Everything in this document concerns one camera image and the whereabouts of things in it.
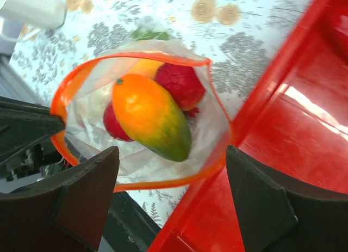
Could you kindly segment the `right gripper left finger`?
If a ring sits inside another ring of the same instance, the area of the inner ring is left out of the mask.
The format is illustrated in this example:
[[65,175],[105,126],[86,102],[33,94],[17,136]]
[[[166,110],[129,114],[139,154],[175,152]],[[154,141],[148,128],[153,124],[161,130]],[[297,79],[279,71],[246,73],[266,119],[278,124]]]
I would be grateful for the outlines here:
[[98,251],[119,149],[1,194],[1,251]]

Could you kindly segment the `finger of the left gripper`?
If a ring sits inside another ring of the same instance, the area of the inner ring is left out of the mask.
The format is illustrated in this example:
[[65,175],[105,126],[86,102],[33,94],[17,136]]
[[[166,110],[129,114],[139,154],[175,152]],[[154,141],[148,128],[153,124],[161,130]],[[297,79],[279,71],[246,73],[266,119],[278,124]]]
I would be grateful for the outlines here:
[[1,97],[1,165],[64,129],[48,107]]

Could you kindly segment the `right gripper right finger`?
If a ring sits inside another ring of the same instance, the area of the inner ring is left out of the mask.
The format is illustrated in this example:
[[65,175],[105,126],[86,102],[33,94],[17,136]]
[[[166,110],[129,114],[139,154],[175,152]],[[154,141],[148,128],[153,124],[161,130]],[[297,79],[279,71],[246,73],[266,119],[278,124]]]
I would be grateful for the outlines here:
[[245,251],[347,251],[347,194],[300,181],[232,145],[226,168]]

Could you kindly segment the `red apple toy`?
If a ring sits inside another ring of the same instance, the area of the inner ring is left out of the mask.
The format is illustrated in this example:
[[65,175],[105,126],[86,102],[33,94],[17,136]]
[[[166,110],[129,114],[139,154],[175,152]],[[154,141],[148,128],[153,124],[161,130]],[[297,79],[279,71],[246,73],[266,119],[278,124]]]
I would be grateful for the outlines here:
[[118,119],[115,116],[111,102],[106,106],[104,110],[103,123],[105,129],[113,138],[126,142],[133,141],[133,139],[131,139],[120,126]]

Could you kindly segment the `green orange mango toy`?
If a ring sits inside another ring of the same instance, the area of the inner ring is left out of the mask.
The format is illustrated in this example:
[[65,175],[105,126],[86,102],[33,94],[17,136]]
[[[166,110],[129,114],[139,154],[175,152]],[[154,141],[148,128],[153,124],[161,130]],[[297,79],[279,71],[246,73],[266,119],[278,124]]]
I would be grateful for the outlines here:
[[116,118],[134,141],[164,159],[188,159],[192,136],[188,121],[170,93],[138,74],[118,78],[112,90]]

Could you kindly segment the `clear zip top bag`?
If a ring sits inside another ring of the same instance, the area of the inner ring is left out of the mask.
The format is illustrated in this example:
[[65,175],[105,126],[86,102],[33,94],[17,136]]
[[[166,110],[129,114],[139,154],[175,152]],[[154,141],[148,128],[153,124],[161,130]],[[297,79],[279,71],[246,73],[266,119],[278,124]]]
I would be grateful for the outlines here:
[[174,40],[131,42],[101,53],[61,82],[51,140],[72,165],[119,148],[115,190],[179,187],[225,164],[232,127],[212,82],[212,61]]

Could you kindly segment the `orange fruit toy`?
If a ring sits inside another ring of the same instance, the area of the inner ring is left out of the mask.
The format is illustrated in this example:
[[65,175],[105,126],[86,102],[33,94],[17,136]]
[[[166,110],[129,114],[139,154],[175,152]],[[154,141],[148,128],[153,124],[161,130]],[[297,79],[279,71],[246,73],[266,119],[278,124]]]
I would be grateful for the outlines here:
[[154,79],[158,69],[164,64],[164,62],[140,59],[132,67],[129,68],[127,73],[140,74],[144,77]]

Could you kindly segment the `red pomegranate toy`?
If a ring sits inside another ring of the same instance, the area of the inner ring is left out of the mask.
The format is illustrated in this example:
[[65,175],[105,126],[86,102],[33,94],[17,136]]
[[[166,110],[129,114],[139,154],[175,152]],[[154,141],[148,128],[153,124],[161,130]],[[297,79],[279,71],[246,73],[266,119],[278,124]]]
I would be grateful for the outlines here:
[[181,110],[195,110],[206,92],[193,67],[165,63],[154,80],[164,87]]

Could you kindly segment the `red plastic tray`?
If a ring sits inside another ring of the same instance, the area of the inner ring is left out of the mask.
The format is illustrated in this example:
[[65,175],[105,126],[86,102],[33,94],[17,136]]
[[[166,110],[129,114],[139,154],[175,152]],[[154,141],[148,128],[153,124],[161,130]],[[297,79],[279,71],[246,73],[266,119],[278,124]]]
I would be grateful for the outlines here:
[[[347,0],[314,0],[233,121],[232,146],[347,194]],[[227,168],[192,185],[150,251],[245,251]]]

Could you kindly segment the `white cup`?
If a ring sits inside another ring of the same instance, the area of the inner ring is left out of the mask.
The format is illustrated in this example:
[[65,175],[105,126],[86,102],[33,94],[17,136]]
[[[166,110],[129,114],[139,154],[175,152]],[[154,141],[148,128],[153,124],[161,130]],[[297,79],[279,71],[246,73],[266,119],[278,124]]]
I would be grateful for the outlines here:
[[11,38],[1,32],[1,38],[8,42],[24,42],[42,30],[54,30],[62,26],[67,13],[61,0],[1,0],[1,29],[8,20],[15,20],[34,27],[28,34]]

